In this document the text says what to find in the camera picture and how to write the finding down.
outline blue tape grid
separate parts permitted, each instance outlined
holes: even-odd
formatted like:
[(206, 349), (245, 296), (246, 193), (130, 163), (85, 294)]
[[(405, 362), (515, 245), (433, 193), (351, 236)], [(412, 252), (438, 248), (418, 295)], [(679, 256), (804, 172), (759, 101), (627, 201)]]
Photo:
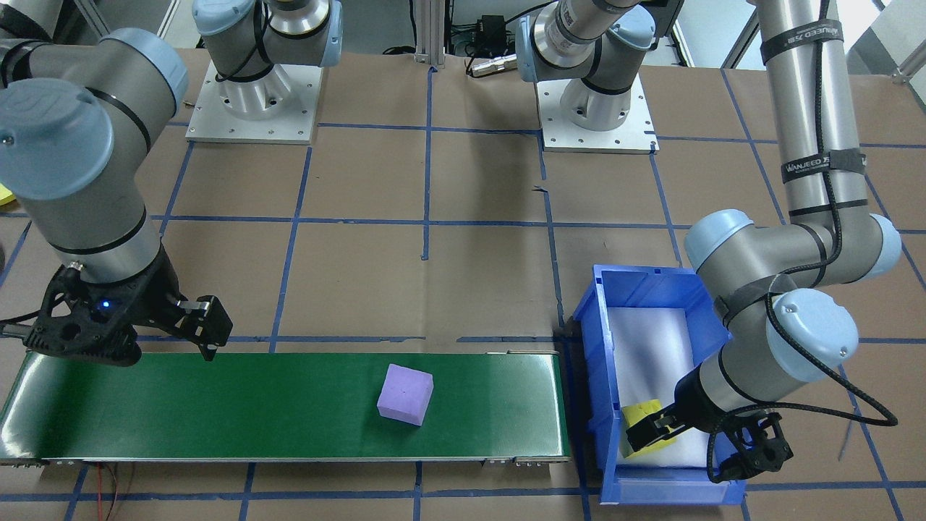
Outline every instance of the blue tape grid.
[[(638, 229), (664, 229), (669, 232), (670, 238), (672, 240), (673, 249), (676, 255), (676, 259), (681, 263), (681, 252), (676, 241), (674, 234), (675, 229), (688, 229), (691, 227), (690, 224), (677, 224), (674, 223), (671, 219), (669, 212), (669, 205), (666, 200), (665, 190), (661, 183), (659, 177), (659, 171), (656, 161), (656, 155), (651, 154), (650, 160), (653, 167), (653, 174), (657, 181), (657, 189), (660, 196), (660, 201), (663, 205), (663, 211), (666, 218), (666, 224), (640, 224), (640, 223), (595, 223), (595, 222), (556, 222), (554, 220), (552, 205), (550, 201), (550, 195), (544, 190), (544, 206), (546, 210), (546, 220), (545, 222), (493, 222), (493, 221), (432, 221), (430, 219), (430, 182), (431, 182), (431, 138), (432, 133), (434, 132), (447, 132), (447, 133), (485, 133), (485, 134), (527, 134), (535, 135), (537, 137), (538, 143), (538, 154), (540, 158), (541, 166), (541, 179), (547, 179), (546, 167), (544, 164), (544, 152), (543, 152), (543, 139), (539, 131), (536, 130), (484, 130), (484, 129), (469, 129), (469, 128), (457, 128), (457, 127), (435, 127), (432, 126), (432, 75), (436, 72), (434, 69), (430, 69), (427, 76), (428, 81), (428, 108), (427, 108), (427, 123), (424, 126), (418, 125), (367, 125), (367, 124), (352, 124), (352, 123), (320, 123), (319, 127), (345, 127), (345, 128), (365, 128), (365, 129), (380, 129), (380, 130), (408, 130), (408, 131), (419, 131), (426, 133), (426, 159), (425, 159), (425, 172), (424, 172), (424, 182), (425, 182), (425, 201), (424, 201), (424, 211), (423, 218), (420, 221), (417, 220), (374, 220), (374, 219), (316, 219), (316, 218), (305, 218), (300, 215), (303, 201), (305, 199), (305, 192), (307, 190), (307, 181), (308, 181), (308, 170), (309, 164), (311, 161), (311, 148), (307, 150), (306, 162), (303, 171), (303, 178), (300, 184), (299, 193), (297, 196), (296, 208), (294, 216), (292, 218), (277, 218), (277, 217), (262, 217), (262, 216), (202, 216), (202, 215), (173, 215), (173, 207), (177, 200), (177, 195), (180, 192), (181, 185), (183, 182), (183, 177), (186, 173), (190, 157), (194, 151), (194, 144), (191, 143), (183, 158), (183, 163), (181, 165), (180, 171), (178, 172), (176, 183), (171, 192), (170, 200), (165, 208), (165, 212), (160, 215), (153, 215), (153, 219), (158, 219), (161, 221), (160, 232), (163, 235), (167, 231), (167, 226), (170, 221), (213, 221), (213, 222), (289, 222), (292, 225), (290, 233), (290, 241), (287, 247), (287, 254), (284, 261), (283, 275), (281, 279), (281, 288), (280, 288), (280, 297), (278, 300), (277, 310), (274, 318), (273, 331), (269, 337), (233, 337), (230, 339), (231, 342), (268, 342), (269, 343), (269, 352), (274, 352), (277, 342), (403, 342), (410, 339), (423, 339), (423, 337), (295, 337), (295, 336), (282, 336), (279, 334), (280, 319), (282, 317), (283, 307), (285, 305), (285, 295), (286, 287), (288, 283), (289, 271), (293, 258), (293, 250), (295, 238), (297, 235), (298, 225), (300, 223), (306, 222), (319, 222), (319, 223), (356, 223), (356, 224), (397, 224), (397, 225), (415, 225), (422, 226), (423, 232), (423, 248), (422, 248), (422, 259), (427, 260), (429, 257), (429, 234), (431, 226), (525, 226), (525, 227), (545, 227), (547, 229), (549, 243), (550, 243), (550, 256), (551, 256), (551, 268), (553, 276), (553, 284), (555, 293), (557, 296), (557, 318), (560, 325), (565, 323), (565, 310), (562, 307), (562, 297), (561, 297), (561, 287), (559, 282), (559, 273), (558, 273), (558, 262), (557, 262), (557, 248), (556, 248), (556, 229), (560, 228), (638, 228)], [(700, 141), (700, 142), (722, 142), (722, 143), (743, 143), (749, 144), (753, 155), (756, 159), (759, 173), (761, 174), (763, 181), (766, 184), (766, 187), (769, 190), (769, 195), (772, 204), (774, 205), (779, 218), (784, 222), (783, 213), (781, 206), (777, 198), (774, 195), (774, 192), (771, 189), (770, 179), (766, 173), (765, 167), (762, 164), (762, 161), (757, 153), (756, 144), (776, 144), (774, 140), (760, 140), (754, 139), (749, 132), (749, 129), (745, 123), (745, 118), (743, 112), (740, 110), (736, 96), (730, 86), (730, 83), (727, 79), (725, 71), (721, 71), (724, 83), (727, 87), (728, 94), (731, 97), (733, 107), (737, 113), (737, 116), (743, 126), (746, 139), (742, 138), (715, 138), (715, 137), (698, 137), (698, 136), (672, 136), (672, 135), (661, 135), (658, 139), (666, 141)], [(187, 126), (185, 122), (172, 121), (169, 123), (171, 126)], [(905, 148), (905, 149), (926, 149), (926, 145), (899, 145), (899, 144), (883, 144), (883, 143), (866, 143), (862, 144), (864, 147), (880, 147), (880, 148)], [(872, 183), (871, 179), (867, 179), (869, 187), (871, 189), (874, 198), (879, 205), (882, 213), (890, 218), (890, 215), (887, 212), (878, 192)], [(25, 212), (14, 211), (14, 212), (0, 212), (0, 217), (7, 218), (21, 218), (28, 219), (28, 215)], [(20, 234), (19, 240), (12, 252), (7, 259), (6, 268), (0, 273), (0, 286), (5, 282), (7, 275), (9, 274), (13, 264), (15, 263), (23, 244), (25, 243), (26, 237), (31, 230), (31, 223), (28, 222), (22, 233)], [(926, 235), (926, 230), (901, 230), (902, 235)], [(926, 289), (926, 283), (923, 281), (923, 275), (917, 266), (916, 262), (913, 260), (906, 246), (904, 246), (904, 254), (907, 258), (907, 261), (910, 263), (913, 268), (914, 273), (918, 277), (920, 284)], [(144, 341), (171, 341), (172, 338), (169, 337), (140, 337)], [(566, 349), (569, 350), (573, 346), (572, 338), (568, 337), (461, 337), (457, 342), (481, 342), (481, 343), (491, 343), (491, 342), (541, 342), (541, 343), (562, 343), (566, 346)], [(926, 345), (926, 338), (862, 338), (863, 343), (875, 343), (875, 344), (908, 344), (908, 345)], [(573, 372), (571, 368), (571, 361), (569, 356), (565, 357), (567, 361), (567, 385), (569, 386), (569, 395), (570, 397), (575, 396), (575, 389), (577, 388), (577, 383), (574, 381)], [(853, 406), (857, 410), (857, 403), (854, 397), (850, 396)], [(576, 408), (574, 404), (570, 405), (570, 409), (575, 411)], [(570, 422), (573, 426), (578, 426), (579, 431), (584, 430), (583, 420), (581, 418), (575, 417), (572, 415), (570, 417)], [(815, 482), (815, 483), (776, 483), (776, 484), (750, 484), (748, 486), (749, 491), (784, 491), (784, 490), (817, 490), (817, 489), (884, 489), (890, 500), (892, 507), (895, 511), (895, 516), (898, 520), (903, 520), (904, 516), (900, 510), (899, 504), (897, 503), (896, 497), (894, 495), (895, 489), (926, 489), (926, 481), (892, 481), (886, 474), (884, 466), (880, 455), (878, 454), (877, 448), (875, 446), (874, 440), (872, 439), (867, 426), (862, 426), (862, 432), (865, 434), (866, 441), (869, 444), (872, 457), (874, 458), (879, 473), (882, 477), (881, 481), (848, 481), (848, 482)], [(587, 472), (585, 469), (584, 455), (582, 453), (583, 447), (576, 448), (576, 466), (579, 472), (580, 486), (578, 488), (552, 488), (552, 489), (450, 489), (450, 490), (438, 490), (433, 492), (423, 492), (421, 487), (422, 482), (422, 463), (417, 462), (415, 465), (416, 477), (415, 477), (415, 486), (411, 490), (378, 490), (378, 491), (297, 491), (297, 492), (253, 492), (252, 487), (254, 483), (254, 476), (257, 470), (256, 464), (250, 464), (247, 467), (247, 472), (244, 480), (244, 487), (242, 492), (205, 492), (205, 493), (190, 493), (190, 494), (167, 494), (167, 493), (130, 493), (126, 495), (120, 495), (120, 499), (123, 501), (213, 501), (213, 500), (228, 500), (228, 501), (240, 501), (242, 502), (241, 510), (239, 513), (239, 521), (245, 521), (247, 518), (248, 505), (251, 501), (254, 500), (285, 500), (285, 499), (411, 499), (413, 500), (413, 520), (420, 520), (420, 503), (422, 499), (427, 498), (451, 498), (451, 497), (511, 497), (511, 496), (556, 496), (556, 495), (567, 495), (567, 496), (579, 496), (582, 498), (582, 511), (583, 517), (586, 520), (590, 520), (591, 508), (590, 508), (590, 496), (600, 493), (600, 489), (589, 488), (587, 486)], [(70, 521), (74, 515), (74, 510), (78, 502), (93, 502), (96, 501), (95, 493), (82, 493), (83, 482), (87, 475), (87, 468), (84, 467), (77, 476), (74, 489), (70, 494), (0, 494), (0, 502), (67, 502), (68, 509), (65, 514), (65, 521)], [(108, 501), (112, 499), (112, 494), (104, 494), (103, 497)], [(742, 513), (745, 521), (750, 521), (751, 516), (746, 502), (743, 502), (741, 505)]]

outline blue plastic bin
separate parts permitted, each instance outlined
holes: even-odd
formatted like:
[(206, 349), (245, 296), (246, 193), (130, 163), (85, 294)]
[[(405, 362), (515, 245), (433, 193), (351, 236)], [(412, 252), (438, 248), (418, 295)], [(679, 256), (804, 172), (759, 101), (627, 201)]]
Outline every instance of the blue plastic bin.
[[(582, 323), (588, 364), (595, 456), (605, 477), (601, 503), (621, 504), (739, 504), (745, 481), (719, 484), (707, 479), (704, 468), (618, 467), (622, 431), (615, 346), (607, 308), (684, 309), (695, 365), (720, 349), (730, 333), (714, 314), (710, 295), (694, 271), (685, 268), (595, 265), (594, 280), (575, 311)], [(732, 444), (718, 437), (715, 461), (733, 453)]]

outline yellow block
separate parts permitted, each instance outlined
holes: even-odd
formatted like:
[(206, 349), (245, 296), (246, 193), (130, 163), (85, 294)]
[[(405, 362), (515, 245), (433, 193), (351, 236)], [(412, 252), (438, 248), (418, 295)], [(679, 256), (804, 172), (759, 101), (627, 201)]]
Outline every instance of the yellow block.
[(6, 189), (5, 186), (0, 184), (0, 206), (5, 205), (6, 203), (11, 203), (16, 200), (16, 196), (13, 195), (13, 192), (10, 192)]
[[(626, 407), (620, 408), (620, 413), (624, 416), (624, 425), (627, 428), (630, 428), (636, 425), (640, 420), (646, 418), (652, 413), (658, 413), (662, 410), (662, 403), (659, 400), (650, 400), (637, 403), (635, 405), (627, 405)], [(641, 454), (648, 454), (650, 452), (660, 451), (665, 449), (672, 443), (675, 443), (675, 438), (672, 439), (663, 439), (658, 441), (649, 447), (642, 449), (641, 451), (633, 452), (630, 446), (630, 443), (627, 442), (627, 436), (623, 436), (620, 441), (620, 453), (623, 455), (624, 459), (629, 460), (633, 457), (639, 456)]]

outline conveyor belt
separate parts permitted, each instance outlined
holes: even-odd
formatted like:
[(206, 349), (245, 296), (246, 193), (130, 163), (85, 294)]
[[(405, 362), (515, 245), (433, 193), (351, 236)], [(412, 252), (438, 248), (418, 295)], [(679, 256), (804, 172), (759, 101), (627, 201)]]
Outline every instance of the conveyor belt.
[[(381, 418), (386, 368), (434, 376), (424, 425)], [(556, 354), (146, 353), (133, 367), (30, 353), (0, 463), (563, 461)]]

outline metal mounting plate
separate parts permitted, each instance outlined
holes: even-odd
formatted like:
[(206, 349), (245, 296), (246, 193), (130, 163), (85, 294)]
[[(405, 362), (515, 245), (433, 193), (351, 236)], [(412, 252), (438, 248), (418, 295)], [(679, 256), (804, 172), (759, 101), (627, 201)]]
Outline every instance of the metal mounting plate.
[(311, 145), (321, 92), (319, 67), (283, 65), (297, 98), (279, 116), (263, 121), (240, 120), (225, 109), (215, 82), (216, 68), (209, 63), (203, 88), (196, 99), (186, 138), (210, 143), (276, 143)]
[(651, 150), (659, 150), (640, 76), (633, 80), (633, 103), (626, 121), (620, 127), (606, 132), (583, 129), (562, 113), (559, 98), (563, 96), (570, 81), (537, 83), (537, 109), (544, 130), (544, 150), (615, 154), (648, 154)]

